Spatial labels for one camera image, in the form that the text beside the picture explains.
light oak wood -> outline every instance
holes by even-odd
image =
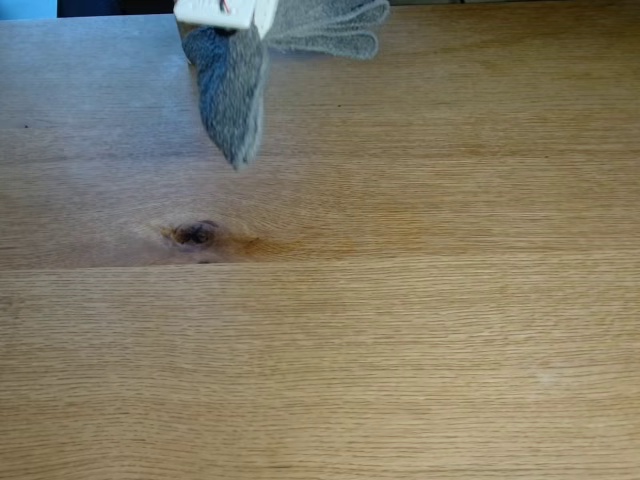
[[[172,17],[0,23],[0,478],[639,478],[639,20],[396,8],[242,174]]]

wood knot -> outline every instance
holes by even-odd
[[[178,245],[206,248],[212,245],[217,236],[219,226],[209,220],[185,223],[167,232],[167,235]]]

wood grain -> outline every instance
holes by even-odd
[[[242,174],[172,17],[0,23],[0,478],[640,478],[639,17],[395,8]]]

gray fabric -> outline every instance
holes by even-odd
[[[358,18],[371,10],[383,7],[387,0],[279,0],[278,11],[266,40],[309,30],[321,30],[330,25],[358,23]],[[374,24],[366,22],[362,28]]]
[[[387,0],[280,0],[264,41],[255,27],[232,36],[213,28],[189,33],[183,48],[198,72],[202,123],[233,167],[240,169],[258,155],[267,47],[369,59],[378,51],[378,40],[368,28],[388,15]]]
[[[369,60],[378,52],[378,39],[371,32],[312,34],[272,40],[269,46],[282,51],[305,50],[339,57]]]
[[[255,27],[225,37],[213,28],[191,32],[183,42],[196,66],[202,123],[236,169],[256,157],[263,130],[263,92],[268,55]]]

gray sock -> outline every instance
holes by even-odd
[[[196,66],[202,123],[236,169],[258,155],[269,76],[267,46],[368,59],[378,50],[367,28],[389,14],[387,0],[280,0],[264,41],[255,27],[231,36],[199,28],[183,40]]]
[[[263,130],[266,47],[257,29],[223,36],[213,28],[187,35],[183,47],[198,71],[202,123],[227,160],[239,169],[257,155]]]

